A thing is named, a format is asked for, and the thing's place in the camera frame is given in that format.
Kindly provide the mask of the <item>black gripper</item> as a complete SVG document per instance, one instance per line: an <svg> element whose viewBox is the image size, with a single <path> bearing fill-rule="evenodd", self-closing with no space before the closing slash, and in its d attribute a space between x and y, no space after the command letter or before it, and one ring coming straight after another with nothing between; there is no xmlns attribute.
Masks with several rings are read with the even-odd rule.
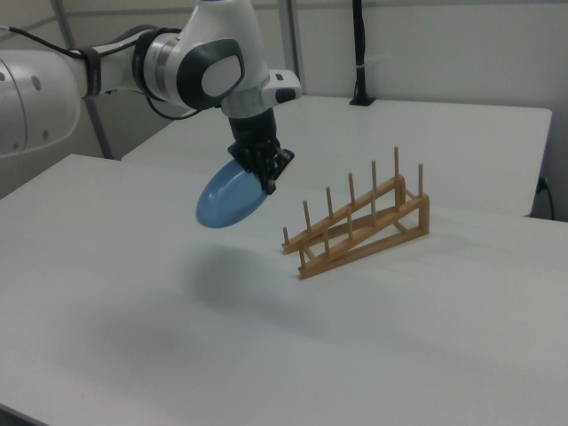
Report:
<svg viewBox="0 0 568 426"><path fill-rule="evenodd" d="M228 152L237 156L237 162L256 177L266 194L273 194L273 178L278 178L294 159L292 151L280 147L273 109L248 118L230 118L229 124L234 142Z"/></svg>

